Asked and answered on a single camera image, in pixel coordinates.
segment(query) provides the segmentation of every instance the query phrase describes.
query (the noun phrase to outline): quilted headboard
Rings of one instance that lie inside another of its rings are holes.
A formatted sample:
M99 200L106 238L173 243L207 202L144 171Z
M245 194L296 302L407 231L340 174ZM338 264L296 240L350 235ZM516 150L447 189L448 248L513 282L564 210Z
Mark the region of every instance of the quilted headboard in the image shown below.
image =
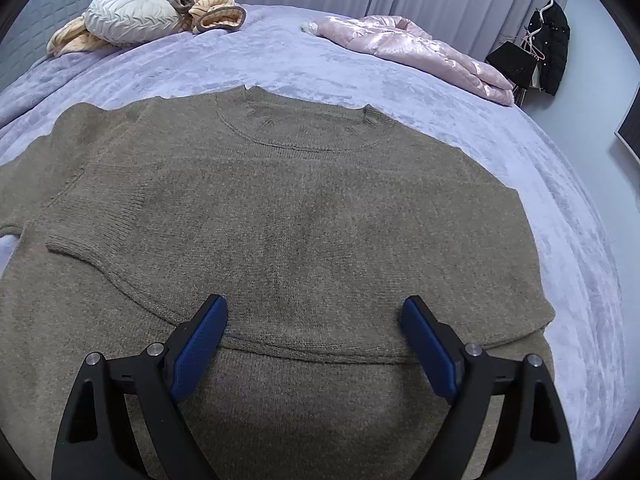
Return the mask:
M0 43L0 91L47 52L53 33L80 16L91 0L29 0Z

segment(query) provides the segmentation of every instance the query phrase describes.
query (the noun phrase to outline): sweater collar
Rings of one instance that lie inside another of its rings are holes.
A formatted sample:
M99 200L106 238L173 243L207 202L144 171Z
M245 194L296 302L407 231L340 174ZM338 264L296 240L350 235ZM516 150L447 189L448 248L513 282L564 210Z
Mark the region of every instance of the sweater collar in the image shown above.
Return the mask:
M358 150L387 139L396 122L370 105L343 108L279 96L258 86L215 94L218 113L236 134L277 148Z

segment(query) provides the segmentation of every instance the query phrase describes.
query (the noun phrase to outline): pink jacket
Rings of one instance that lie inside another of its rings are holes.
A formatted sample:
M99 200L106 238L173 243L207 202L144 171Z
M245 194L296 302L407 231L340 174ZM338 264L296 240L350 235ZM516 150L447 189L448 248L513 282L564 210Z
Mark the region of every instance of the pink jacket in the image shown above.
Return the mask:
M412 66L501 105L513 104L513 86L494 67L432 39L402 16L327 16L309 25L311 33L349 50Z

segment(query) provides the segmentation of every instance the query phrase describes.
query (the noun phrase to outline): pillow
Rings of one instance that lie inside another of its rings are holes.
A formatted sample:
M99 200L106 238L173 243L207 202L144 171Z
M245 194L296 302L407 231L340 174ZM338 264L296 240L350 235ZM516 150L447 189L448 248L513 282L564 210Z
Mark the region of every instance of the pillow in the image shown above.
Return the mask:
M93 0L84 25L94 36L130 46L178 32L182 19L168 0Z

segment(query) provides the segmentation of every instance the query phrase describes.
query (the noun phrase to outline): fuzzy bedspread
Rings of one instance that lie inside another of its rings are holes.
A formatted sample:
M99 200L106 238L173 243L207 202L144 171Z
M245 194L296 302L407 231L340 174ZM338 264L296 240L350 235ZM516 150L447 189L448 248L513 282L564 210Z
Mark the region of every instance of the fuzzy bedspread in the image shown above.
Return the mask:
M620 432L622 317L601 222L564 156L519 108L300 31L301 23L324 12L246 8L244 27L232 34L177 34L129 50L108 46L67 54L32 68L0 94L0 164L47 135L56 118L77 102L117 108L152 96L217 92L241 84L345 107L371 104L459 146L520 194L545 295L556 310L545 336L579 477L592 478L606 460L614 432ZM0 270L15 244L15 238L0 239Z

